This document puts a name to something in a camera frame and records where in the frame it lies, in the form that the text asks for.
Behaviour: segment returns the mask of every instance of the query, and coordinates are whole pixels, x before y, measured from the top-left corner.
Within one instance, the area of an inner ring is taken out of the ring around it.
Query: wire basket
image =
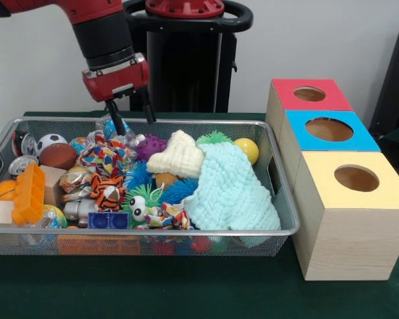
[[[275,256],[289,235],[299,228],[281,156],[272,131],[264,122],[214,120],[124,119],[135,132],[170,138],[183,130],[197,139],[214,130],[231,139],[249,138],[259,147],[254,172],[273,197],[281,220],[278,231],[175,231],[136,229],[28,229],[0,225],[0,255],[215,255]],[[18,129],[36,140],[49,133],[68,141],[95,130],[97,118],[25,117],[7,124],[0,135],[0,181],[11,178],[7,168],[15,159],[12,134]]]

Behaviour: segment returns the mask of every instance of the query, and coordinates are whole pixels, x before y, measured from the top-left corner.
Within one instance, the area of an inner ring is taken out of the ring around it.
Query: red box top
[[[334,80],[274,78],[272,83],[285,110],[353,111]]]

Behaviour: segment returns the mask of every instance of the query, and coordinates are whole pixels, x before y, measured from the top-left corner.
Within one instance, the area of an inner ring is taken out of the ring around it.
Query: white wall
[[[229,110],[264,112],[271,77],[334,78],[369,123],[399,29],[399,0],[244,0]],[[27,110],[101,109],[63,12],[0,19],[0,127]]]

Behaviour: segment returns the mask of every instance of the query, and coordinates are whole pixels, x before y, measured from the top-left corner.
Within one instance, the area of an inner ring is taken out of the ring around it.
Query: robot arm
[[[153,122],[146,94],[148,65],[133,51],[122,0],[0,0],[0,17],[46,5],[58,5],[66,13],[87,61],[84,84],[95,101],[106,103],[117,132],[125,134],[114,99],[137,90],[143,90],[146,116]]]

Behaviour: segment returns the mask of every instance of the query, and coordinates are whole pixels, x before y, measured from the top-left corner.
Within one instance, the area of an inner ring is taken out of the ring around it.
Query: orange basketball
[[[13,179],[2,181],[0,183],[0,201],[12,201],[16,196],[16,186],[17,182]]]

